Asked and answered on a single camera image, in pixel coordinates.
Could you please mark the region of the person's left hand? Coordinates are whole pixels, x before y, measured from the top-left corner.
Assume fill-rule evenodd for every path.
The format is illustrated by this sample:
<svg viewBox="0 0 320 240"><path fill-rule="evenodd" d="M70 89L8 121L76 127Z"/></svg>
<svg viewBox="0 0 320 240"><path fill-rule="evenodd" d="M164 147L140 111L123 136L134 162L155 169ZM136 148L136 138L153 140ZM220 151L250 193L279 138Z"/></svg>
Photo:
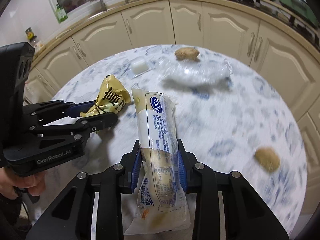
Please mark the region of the person's left hand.
<svg viewBox="0 0 320 240"><path fill-rule="evenodd" d="M28 189L32 196L39 196L46 189L45 175L46 171L42 171L28 177L19 177L11 169L3 167L0 175L1 195L8 199L16 199L18 195L14 187L17 187Z"/></svg>

